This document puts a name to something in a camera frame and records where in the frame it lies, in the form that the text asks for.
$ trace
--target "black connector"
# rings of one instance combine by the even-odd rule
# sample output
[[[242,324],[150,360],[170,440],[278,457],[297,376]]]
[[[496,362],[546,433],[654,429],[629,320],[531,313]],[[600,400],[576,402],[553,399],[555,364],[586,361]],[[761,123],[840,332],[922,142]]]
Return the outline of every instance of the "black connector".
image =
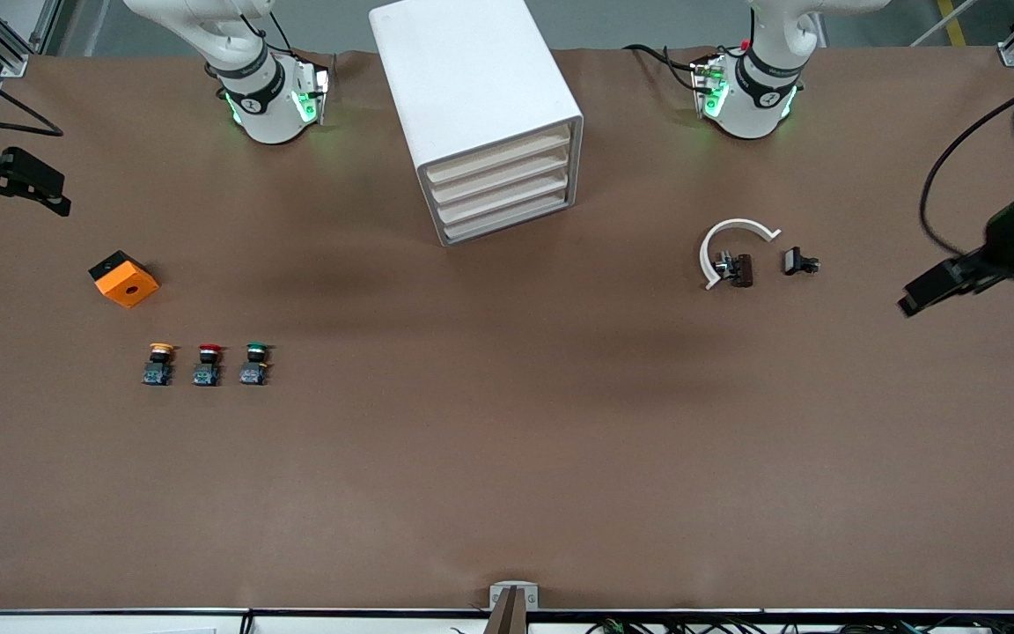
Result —
[[[722,252],[715,263],[715,270],[721,278],[739,289],[748,289],[753,285],[753,258],[747,253],[732,257],[728,251]]]
[[[784,274],[786,276],[796,276],[797,273],[816,273],[820,270],[820,261],[814,257],[804,257],[800,253],[800,248],[793,248],[785,252]]]

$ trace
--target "white bracket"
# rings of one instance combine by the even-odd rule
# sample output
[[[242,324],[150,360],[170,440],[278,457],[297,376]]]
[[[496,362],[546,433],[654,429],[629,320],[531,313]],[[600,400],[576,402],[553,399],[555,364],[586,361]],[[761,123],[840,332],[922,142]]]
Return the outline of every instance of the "white bracket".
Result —
[[[494,583],[491,586],[490,592],[488,592],[488,597],[491,600],[491,607],[488,610],[495,610],[496,602],[499,601],[499,593],[510,590],[512,585],[518,586],[519,592],[522,592],[523,597],[526,598],[526,602],[524,602],[526,611],[538,610],[538,584],[531,583],[530,581],[500,581],[499,583]]]
[[[780,236],[781,229],[776,229],[771,231],[766,228],[760,222],[753,220],[745,220],[744,217],[733,217],[730,220],[723,220],[712,227],[710,231],[707,232],[707,237],[704,237],[704,245],[699,250],[699,265],[704,269],[704,276],[707,277],[707,290],[715,288],[715,284],[719,284],[722,281],[722,277],[717,274],[715,270],[715,264],[711,261],[710,248],[711,238],[715,236],[715,233],[722,231],[724,229],[746,229],[747,231],[752,231],[757,233],[758,236],[764,237],[766,242],[773,241],[773,237]]]
[[[1003,62],[1007,68],[1014,68],[1014,56],[1013,54],[1007,52],[1003,42],[997,43],[997,51],[1001,54],[1001,62]]]
[[[25,76],[25,67],[29,65],[29,53],[24,53],[21,57],[21,63],[17,64],[16,67],[7,67],[4,65],[3,72],[0,73],[0,77],[3,79],[17,79],[18,77]]]

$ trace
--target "white curved plastic part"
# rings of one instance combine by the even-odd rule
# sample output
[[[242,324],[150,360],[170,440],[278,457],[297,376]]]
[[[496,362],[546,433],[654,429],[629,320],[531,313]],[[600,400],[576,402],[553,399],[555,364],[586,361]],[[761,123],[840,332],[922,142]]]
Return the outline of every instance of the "white curved plastic part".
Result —
[[[719,284],[722,281],[722,277],[715,270],[715,264],[711,263],[710,249],[711,238],[715,236],[715,233],[725,229],[746,229],[764,237],[766,242],[772,242],[773,237],[780,236],[781,234],[781,229],[771,231],[765,227],[765,224],[753,220],[745,220],[744,217],[733,217],[730,220],[723,220],[716,224],[715,227],[711,227],[711,230],[707,232],[707,237],[704,237],[704,245],[699,249],[699,265],[704,268],[704,276],[707,277],[707,290],[715,288],[715,284]]]

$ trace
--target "orange block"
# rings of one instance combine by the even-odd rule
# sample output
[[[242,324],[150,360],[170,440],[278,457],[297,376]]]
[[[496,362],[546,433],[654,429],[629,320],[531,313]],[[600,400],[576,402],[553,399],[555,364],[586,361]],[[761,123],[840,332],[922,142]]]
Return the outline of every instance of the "orange block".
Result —
[[[89,269],[89,276],[104,297],[125,308],[132,308],[158,290],[156,279],[122,251]]]

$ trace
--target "floor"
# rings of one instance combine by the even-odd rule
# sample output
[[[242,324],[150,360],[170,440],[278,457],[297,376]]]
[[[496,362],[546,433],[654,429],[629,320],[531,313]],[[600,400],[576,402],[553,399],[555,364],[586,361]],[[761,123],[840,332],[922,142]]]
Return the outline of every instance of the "floor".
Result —
[[[295,48],[373,51],[367,13],[388,2],[281,0],[277,14]],[[528,4],[553,49],[733,44],[747,37],[749,28],[741,0],[530,0]],[[825,19],[831,47],[904,47],[941,19],[941,12],[931,0],[892,0],[881,11]],[[1005,39],[1012,23],[1014,0],[981,0],[962,15],[961,31],[968,45],[994,45]],[[274,32],[271,23],[259,25]],[[941,31],[925,45],[949,45],[949,39]],[[60,54],[147,57],[194,52],[173,33],[134,15],[122,0],[77,0]]]

